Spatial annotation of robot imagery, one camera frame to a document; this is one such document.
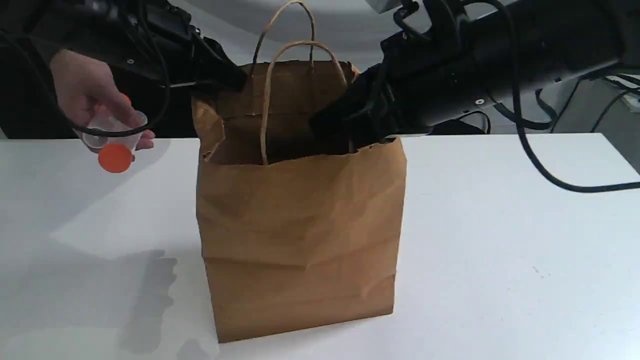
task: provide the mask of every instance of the tabletop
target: tabletop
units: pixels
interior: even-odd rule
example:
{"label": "tabletop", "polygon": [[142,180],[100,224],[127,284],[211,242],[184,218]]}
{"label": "tabletop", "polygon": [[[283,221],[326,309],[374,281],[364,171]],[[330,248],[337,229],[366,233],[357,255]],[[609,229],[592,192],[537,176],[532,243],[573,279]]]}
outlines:
{"label": "tabletop", "polygon": [[[640,358],[640,192],[560,190],[508,135],[403,141],[394,314],[218,347],[197,140],[107,174],[75,140],[0,141],[0,358]],[[536,135],[557,177],[638,180],[600,135]]]}

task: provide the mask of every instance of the brown paper bag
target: brown paper bag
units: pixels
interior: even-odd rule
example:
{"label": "brown paper bag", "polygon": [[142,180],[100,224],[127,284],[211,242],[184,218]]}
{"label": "brown paper bag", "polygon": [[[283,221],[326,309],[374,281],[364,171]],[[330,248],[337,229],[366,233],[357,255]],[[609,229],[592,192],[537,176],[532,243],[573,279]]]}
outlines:
{"label": "brown paper bag", "polygon": [[275,64],[303,44],[328,51],[291,43],[271,64],[245,67],[242,93],[193,101],[198,226],[221,342],[393,311],[401,142],[323,155],[308,119],[353,72],[330,52],[313,66]]}

